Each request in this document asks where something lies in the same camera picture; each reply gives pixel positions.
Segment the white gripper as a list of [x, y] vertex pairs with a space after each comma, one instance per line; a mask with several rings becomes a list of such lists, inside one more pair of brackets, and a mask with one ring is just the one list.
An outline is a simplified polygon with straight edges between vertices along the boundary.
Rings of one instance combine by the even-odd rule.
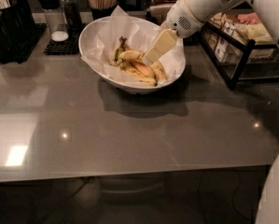
[[193, 15], [187, 0], [178, 0], [168, 11], [166, 20], [161, 24], [162, 31], [153, 41], [143, 57], [147, 65], [156, 62], [162, 55], [172, 49], [178, 36], [187, 38], [202, 29], [203, 22]]

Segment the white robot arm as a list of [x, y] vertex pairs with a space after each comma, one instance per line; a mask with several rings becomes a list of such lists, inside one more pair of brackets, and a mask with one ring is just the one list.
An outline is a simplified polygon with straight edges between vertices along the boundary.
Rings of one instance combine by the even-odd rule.
[[176, 45], [177, 38], [187, 38], [219, 12], [246, 2], [257, 13], [279, 48], [279, 0], [177, 0], [167, 13], [144, 61], [154, 63]]

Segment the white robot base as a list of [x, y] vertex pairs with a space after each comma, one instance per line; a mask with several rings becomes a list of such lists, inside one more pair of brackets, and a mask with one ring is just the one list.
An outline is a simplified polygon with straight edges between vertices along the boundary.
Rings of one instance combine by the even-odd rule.
[[279, 154], [265, 181], [255, 224], [279, 224]]

